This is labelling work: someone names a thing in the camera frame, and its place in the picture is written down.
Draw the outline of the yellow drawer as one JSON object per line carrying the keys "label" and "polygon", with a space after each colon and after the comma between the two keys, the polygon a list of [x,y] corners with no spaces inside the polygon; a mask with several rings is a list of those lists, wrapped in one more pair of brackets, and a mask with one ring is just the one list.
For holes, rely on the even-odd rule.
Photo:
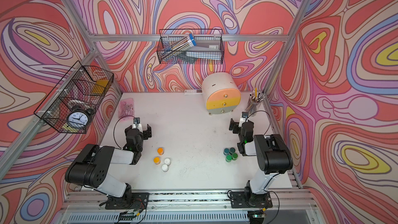
{"label": "yellow drawer", "polygon": [[207,110],[215,110],[222,108],[235,109],[240,103],[240,96],[238,97],[209,97],[206,102]]}

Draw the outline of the peach top drawer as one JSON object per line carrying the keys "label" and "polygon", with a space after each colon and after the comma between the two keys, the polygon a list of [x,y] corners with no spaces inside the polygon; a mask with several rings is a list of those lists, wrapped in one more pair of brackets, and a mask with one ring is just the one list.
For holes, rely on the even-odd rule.
{"label": "peach top drawer", "polygon": [[209,95],[209,97],[221,97],[221,96],[224,96],[224,97],[240,96],[240,99],[241,99],[241,92],[235,88],[225,88],[225,89],[217,90]]}

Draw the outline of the white box in basket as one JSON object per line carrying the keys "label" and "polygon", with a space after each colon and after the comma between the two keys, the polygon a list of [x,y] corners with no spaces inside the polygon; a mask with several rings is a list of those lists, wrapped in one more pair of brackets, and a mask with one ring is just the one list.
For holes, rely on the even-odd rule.
{"label": "white box in basket", "polygon": [[186,56],[197,59],[221,60],[222,51],[218,45],[210,45],[209,47],[194,46],[186,51]]}

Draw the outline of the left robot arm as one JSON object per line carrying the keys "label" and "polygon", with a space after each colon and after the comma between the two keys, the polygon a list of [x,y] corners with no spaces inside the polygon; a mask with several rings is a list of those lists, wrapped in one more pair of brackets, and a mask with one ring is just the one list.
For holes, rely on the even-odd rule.
{"label": "left robot arm", "polygon": [[112,164],[136,165],[142,156],[145,140],[152,137],[152,128],[146,130],[129,126],[125,129],[126,144],[122,149],[113,146],[89,144],[73,160],[65,173],[65,181],[94,189],[109,197],[128,198],[131,186],[109,174]]}

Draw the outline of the white paint can right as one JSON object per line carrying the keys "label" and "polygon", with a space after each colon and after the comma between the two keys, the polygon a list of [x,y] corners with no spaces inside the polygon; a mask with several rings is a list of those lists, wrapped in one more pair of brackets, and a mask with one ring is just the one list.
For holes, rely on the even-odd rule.
{"label": "white paint can right", "polygon": [[165,163],[167,166],[170,166],[170,165],[171,165],[171,159],[170,159],[170,158],[165,158],[164,163]]}

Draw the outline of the small white display device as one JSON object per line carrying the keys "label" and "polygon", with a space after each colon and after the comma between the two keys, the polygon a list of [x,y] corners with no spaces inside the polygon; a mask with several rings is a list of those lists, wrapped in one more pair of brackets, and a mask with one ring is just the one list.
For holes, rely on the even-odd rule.
{"label": "small white display device", "polygon": [[191,94],[202,94],[202,90],[198,90],[198,89],[196,89],[196,90],[185,90],[184,91],[184,94],[186,94],[186,95],[191,95]]}

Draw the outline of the teal paint can left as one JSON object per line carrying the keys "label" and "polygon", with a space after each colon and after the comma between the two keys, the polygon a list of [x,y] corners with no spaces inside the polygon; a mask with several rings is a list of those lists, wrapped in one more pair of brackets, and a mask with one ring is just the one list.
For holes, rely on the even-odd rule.
{"label": "teal paint can left", "polygon": [[230,150],[228,149],[228,148],[225,148],[224,150],[223,150],[223,154],[226,156],[226,155],[229,155],[230,154]]}

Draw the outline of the tube of pencils blue cap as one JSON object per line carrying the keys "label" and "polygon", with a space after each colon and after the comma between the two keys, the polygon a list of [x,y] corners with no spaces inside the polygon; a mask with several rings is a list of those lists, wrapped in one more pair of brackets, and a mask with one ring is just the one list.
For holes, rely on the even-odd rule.
{"label": "tube of pencils blue cap", "polygon": [[163,47],[160,50],[160,58],[163,62],[178,59],[183,52],[197,45],[191,33],[178,39],[172,38],[172,41],[164,37],[161,39],[161,44]]}

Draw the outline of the clear cup of brushes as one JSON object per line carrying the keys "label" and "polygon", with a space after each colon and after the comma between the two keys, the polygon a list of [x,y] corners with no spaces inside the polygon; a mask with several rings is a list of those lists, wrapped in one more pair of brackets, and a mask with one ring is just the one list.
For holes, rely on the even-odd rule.
{"label": "clear cup of brushes", "polygon": [[245,109],[248,117],[254,116],[259,110],[260,104],[263,102],[265,94],[258,88],[255,88],[249,96],[249,100]]}

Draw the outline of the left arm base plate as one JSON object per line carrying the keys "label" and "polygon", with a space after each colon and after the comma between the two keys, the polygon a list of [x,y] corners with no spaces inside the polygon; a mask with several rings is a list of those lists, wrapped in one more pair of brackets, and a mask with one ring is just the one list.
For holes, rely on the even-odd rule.
{"label": "left arm base plate", "polygon": [[150,194],[147,192],[128,193],[122,198],[108,197],[105,202],[105,209],[108,210],[145,210]]}

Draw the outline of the green circuit board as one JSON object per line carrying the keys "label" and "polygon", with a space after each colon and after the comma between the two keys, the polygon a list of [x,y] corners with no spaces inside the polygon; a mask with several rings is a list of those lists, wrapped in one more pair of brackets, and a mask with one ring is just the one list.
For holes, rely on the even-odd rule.
{"label": "green circuit board", "polygon": [[121,221],[132,221],[139,217],[141,214],[140,213],[135,213],[135,212],[122,212],[119,214],[117,222]]}

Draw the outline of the white round drawer cabinet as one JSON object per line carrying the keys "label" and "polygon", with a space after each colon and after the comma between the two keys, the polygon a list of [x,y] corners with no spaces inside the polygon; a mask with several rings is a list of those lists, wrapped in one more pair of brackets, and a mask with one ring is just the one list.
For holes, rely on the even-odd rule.
{"label": "white round drawer cabinet", "polygon": [[232,112],[241,101],[241,92],[232,76],[226,72],[213,73],[202,82],[206,110],[211,115]]}

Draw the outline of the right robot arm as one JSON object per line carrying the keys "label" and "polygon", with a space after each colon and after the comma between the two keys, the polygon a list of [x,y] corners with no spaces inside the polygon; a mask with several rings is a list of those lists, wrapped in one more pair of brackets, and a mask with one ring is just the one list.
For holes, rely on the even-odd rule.
{"label": "right robot arm", "polygon": [[242,156],[257,158],[259,169],[245,187],[248,197],[268,193],[276,177],[293,168],[291,152],[281,135],[255,135],[254,123],[247,118],[238,122],[231,119],[229,130],[238,135],[238,152]]}

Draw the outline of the pink plastic tray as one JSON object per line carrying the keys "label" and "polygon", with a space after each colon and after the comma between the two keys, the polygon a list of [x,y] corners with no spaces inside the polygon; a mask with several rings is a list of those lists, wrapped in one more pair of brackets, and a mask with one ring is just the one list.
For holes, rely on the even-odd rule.
{"label": "pink plastic tray", "polygon": [[119,119],[123,119],[125,117],[134,117],[134,99],[129,97],[126,99],[122,99],[119,102],[119,110],[118,116]]}

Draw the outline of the black alarm clock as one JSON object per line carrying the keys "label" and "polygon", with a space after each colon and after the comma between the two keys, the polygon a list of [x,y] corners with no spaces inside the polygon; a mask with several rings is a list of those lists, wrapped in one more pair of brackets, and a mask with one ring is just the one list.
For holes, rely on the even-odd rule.
{"label": "black alarm clock", "polygon": [[75,129],[85,129],[88,127],[94,110],[82,108],[79,105],[72,107],[72,112],[67,117],[67,125]]}

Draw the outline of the orange paint can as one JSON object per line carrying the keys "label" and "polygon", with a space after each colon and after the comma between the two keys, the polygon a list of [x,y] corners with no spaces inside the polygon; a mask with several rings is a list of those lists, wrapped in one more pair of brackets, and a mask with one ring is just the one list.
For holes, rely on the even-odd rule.
{"label": "orange paint can", "polygon": [[159,155],[163,155],[164,154],[164,149],[160,147],[160,148],[158,148],[157,152],[158,152]]}
{"label": "orange paint can", "polygon": [[155,164],[160,164],[160,163],[161,163],[161,159],[160,159],[159,157],[155,157],[155,158],[153,159],[153,162],[154,162]]}

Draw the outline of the white paint can lower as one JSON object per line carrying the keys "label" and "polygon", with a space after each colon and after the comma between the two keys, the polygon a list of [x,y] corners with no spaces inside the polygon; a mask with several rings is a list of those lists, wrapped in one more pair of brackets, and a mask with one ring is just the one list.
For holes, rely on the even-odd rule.
{"label": "white paint can lower", "polygon": [[163,164],[161,169],[162,169],[163,172],[167,172],[169,170],[169,166],[166,165],[166,164]]}

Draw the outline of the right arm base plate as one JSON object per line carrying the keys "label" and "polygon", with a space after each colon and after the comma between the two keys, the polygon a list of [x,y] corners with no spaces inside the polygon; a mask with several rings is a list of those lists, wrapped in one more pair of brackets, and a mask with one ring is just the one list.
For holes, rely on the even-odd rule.
{"label": "right arm base plate", "polygon": [[228,191],[227,197],[230,199],[231,208],[271,208],[272,199],[269,193],[256,195],[244,191]]}

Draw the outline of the yellow object in basket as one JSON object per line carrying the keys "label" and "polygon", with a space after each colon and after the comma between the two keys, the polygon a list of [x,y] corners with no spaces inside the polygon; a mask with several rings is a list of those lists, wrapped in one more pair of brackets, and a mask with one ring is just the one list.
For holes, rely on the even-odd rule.
{"label": "yellow object in basket", "polygon": [[95,82],[94,86],[91,89],[91,94],[94,96],[102,96],[105,94],[106,88],[108,86],[109,80],[100,79]]}

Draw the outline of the white paint can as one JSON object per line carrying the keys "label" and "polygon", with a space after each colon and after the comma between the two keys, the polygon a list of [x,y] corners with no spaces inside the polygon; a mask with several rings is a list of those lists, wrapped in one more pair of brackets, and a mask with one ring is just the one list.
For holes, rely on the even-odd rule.
{"label": "white paint can", "polygon": [[167,166],[170,166],[170,165],[171,165],[171,159],[170,159],[170,158],[165,158],[164,163],[165,163]]}
{"label": "white paint can", "polygon": [[166,164],[163,164],[161,169],[162,169],[163,172],[167,172],[169,170],[169,166],[166,165]]}

